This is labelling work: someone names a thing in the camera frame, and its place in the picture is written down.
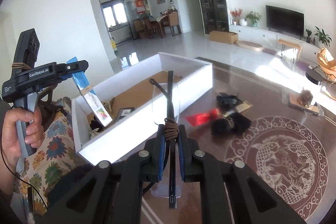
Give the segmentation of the person left hand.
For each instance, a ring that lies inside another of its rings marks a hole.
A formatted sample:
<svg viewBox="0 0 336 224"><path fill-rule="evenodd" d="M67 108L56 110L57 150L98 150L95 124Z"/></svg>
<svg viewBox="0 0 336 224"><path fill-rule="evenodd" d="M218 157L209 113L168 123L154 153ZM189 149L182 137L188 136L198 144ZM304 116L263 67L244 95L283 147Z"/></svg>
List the person left hand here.
<svg viewBox="0 0 336 224"><path fill-rule="evenodd" d="M18 159L22 156L20 143L21 132L17 132L17 125L28 123L24 144L32 148L39 148L44 139L41 111L37 107L32 113L22 108L9 110L5 115L2 129L2 151L8 167L15 172Z"/></svg>

